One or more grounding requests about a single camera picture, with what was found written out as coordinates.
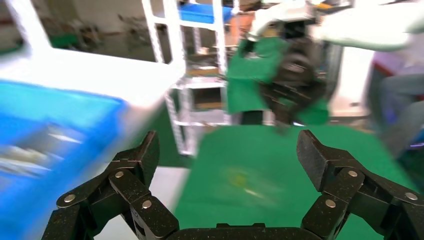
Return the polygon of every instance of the metal shelf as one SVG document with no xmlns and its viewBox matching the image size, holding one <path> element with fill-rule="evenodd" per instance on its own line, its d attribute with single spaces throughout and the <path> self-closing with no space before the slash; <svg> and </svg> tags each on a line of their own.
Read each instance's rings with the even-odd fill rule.
<svg viewBox="0 0 424 240">
<path fill-rule="evenodd" d="M 169 24 L 169 20 L 167 20 L 163 16 L 154 16 L 153 21 L 156 24 Z M 200 28 L 200 29 L 209 29 L 212 31 L 215 31 L 217 29 L 216 25 L 214 23 L 203 23 L 203 22 L 196 22 L 196 21 L 184 21 L 180 20 L 179 24 L 184 27 L 190 27 L 190 28 Z"/>
<path fill-rule="evenodd" d="M 227 52 L 225 46 L 225 30 L 223 21 L 222 0 L 212 0 L 214 23 L 201 23 L 181 20 L 177 1 L 163 0 L 164 13 L 153 14 L 151 0 L 141 0 L 144 8 L 146 22 L 153 46 L 156 60 L 164 62 L 162 48 L 155 24 L 168 26 L 168 36 L 172 55 L 172 64 L 178 69 L 187 70 L 186 50 L 184 48 L 185 35 L 181 32 L 181 26 L 193 28 L 194 48 L 197 54 L 202 52 L 202 43 L 199 28 L 215 31 L 217 45 L 217 67 L 212 69 L 191 69 L 187 77 L 183 76 L 177 84 L 172 86 L 177 90 L 180 111 L 176 110 L 174 98 L 171 97 L 172 89 L 165 94 L 165 101 L 171 120 L 172 131 L 178 152 L 182 155 L 195 156 L 199 144 L 208 126 L 230 125 L 231 116 L 223 109 L 194 111 L 193 89 L 219 88 L 223 108 L 227 105 L 227 82 L 219 76 L 227 72 Z M 233 0 L 233 16 L 240 10 L 240 1 Z"/>
<path fill-rule="evenodd" d="M 225 115 L 227 113 L 222 109 L 213 109 L 206 111 L 181 110 L 178 113 L 178 120 L 175 122 L 179 126 L 225 126 Z"/>
<path fill-rule="evenodd" d="M 227 86 L 227 81 L 216 76 L 194 76 L 184 80 L 176 85 L 177 89 L 216 89 Z"/>
</svg>

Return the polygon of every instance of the person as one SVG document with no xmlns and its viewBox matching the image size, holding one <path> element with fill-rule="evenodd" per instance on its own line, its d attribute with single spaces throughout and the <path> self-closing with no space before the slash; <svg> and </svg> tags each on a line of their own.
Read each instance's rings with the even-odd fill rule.
<svg viewBox="0 0 424 240">
<path fill-rule="evenodd" d="M 380 84 L 381 141 L 394 157 L 417 144 L 424 131 L 424 73 L 390 76 Z"/>
</svg>

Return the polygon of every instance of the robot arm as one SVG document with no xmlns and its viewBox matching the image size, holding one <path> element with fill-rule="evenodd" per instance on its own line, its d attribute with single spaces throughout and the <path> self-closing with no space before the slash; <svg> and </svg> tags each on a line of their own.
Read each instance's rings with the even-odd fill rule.
<svg viewBox="0 0 424 240">
<path fill-rule="evenodd" d="M 256 12 L 245 51 L 253 50 L 264 30 L 285 21 L 294 6 L 284 1 Z M 424 32 L 424 1 L 345 9 L 325 18 L 312 37 L 345 47 L 390 52 L 408 46 L 413 34 Z"/>
</svg>

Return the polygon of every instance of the blue plastic bin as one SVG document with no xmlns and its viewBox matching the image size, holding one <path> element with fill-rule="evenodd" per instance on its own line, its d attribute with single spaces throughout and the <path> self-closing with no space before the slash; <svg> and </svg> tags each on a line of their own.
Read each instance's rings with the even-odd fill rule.
<svg viewBox="0 0 424 240">
<path fill-rule="evenodd" d="M 223 22 L 227 23 L 232 17 L 231 7 L 222 7 Z M 184 4 L 179 9 L 181 20 L 204 24 L 214 23 L 214 9 L 211 4 Z"/>
<path fill-rule="evenodd" d="M 119 118 L 126 109 L 117 98 L 0 81 L 0 145 L 51 124 L 81 133 L 80 143 L 41 177 L 0 174 L 0 239 L 31 239 L 27 234 L 38 219 L 122 134 Z"/>
</svg>

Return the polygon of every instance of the green fabric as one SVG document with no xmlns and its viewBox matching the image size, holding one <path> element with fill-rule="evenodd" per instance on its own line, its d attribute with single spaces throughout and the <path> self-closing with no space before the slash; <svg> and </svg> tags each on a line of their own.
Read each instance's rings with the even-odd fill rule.
<svg viewBox="0 0 424 240">
<path fill-rule="evenodd" d="M 18 51 L 21 48 L 21 46 L 6 48 L 6 49 L 0 49 L 0 55 L 9 54 L 15 51 Z"/>
<path fill-rule="evenodd" d="M 70 45 L 78 44 L 78 37 L 75 34 L 68 33 L 63 35 L 49 36 L 53 48 L 63 49 Z"/>
<path fill-rule="evenodd" d="M 226 74 L 228 112 L 231 114 L 267 109 L 258 82 L 271 83 L 282 60 L 284 48 L 288 47 L 279 37 L 264 37 L 255 45 L 255 52 L 261 58 L 244 58 L 240 52 L 244 44 L 246 40 L 240 43 L 241 47 L 232 57 Z M 320 100 L 297 118 L 308 125 L 326 123 L 329 119 L 327 102 Z"/>
<path fill-rule="evenodd" d="M 305 125 L 322 125 L 329 122 L 330 114 L 327 108 L 328 102 L 320 99 L 313 105 L 301 111 L 297 119 Z"/>
<path fill-rule="evenodd" d="M 179 200 L 180 227 L 214 228 L 217 223 L 299 227 L 320 195 L 297 160 L 303 127 L 285 135 L 269 126 L 222 127 L 205 136 Z M 366 168 L 415 189 L 372 135 L 344 126 L 308 127 L 325 145 L 349 151 Z M 367 223 L 350 216 L 338 240 L 378 240 Z"/>
</svg>

